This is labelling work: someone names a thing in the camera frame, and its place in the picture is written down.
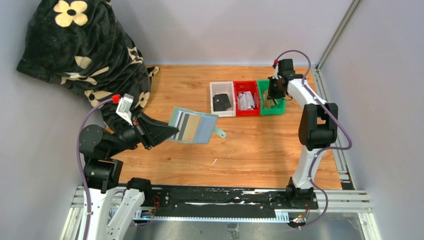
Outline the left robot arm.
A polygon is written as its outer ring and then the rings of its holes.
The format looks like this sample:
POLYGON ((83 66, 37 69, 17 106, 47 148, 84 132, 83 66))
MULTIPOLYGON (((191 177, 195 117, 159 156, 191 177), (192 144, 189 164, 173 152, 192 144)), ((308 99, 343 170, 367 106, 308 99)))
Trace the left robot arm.
POLYGON ((134 115, 129 124, 114 133, 95 124, 80 131, 77 155, 83 156, 85 162, 82 179, 86 214, 81 221, 78 239, 121 240, 139 207, 148 205, 157 209, 160 206, 160 199, 152 193, 151 181, 133 177, 126 184, 115 214, 110 216, 124 164, 114 156, 126 150, 135 150, 138 145, 151 150, 178 132, 178 128, 142 112, 134 115))

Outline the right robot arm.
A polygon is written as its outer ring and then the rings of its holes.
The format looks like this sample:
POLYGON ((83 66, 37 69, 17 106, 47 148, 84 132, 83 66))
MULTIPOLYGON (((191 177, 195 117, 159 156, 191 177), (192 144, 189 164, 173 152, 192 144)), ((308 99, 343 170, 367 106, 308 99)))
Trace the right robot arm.
POLYGON ((268 78, 270 100, 292 97, 301 107, 302 115, 298 138, 302 145, 297 169, 289 179, 282 196, 274 197, 276 204, 285 203, 290 208, 300 208, 315 197, 314 185, 322 153, 333 144, 338 135, 338 126, 330 114, 338 116, 338 106, 319 97, 304 79, 294 70, 292 59, 274 60, 274 73, 268 78))

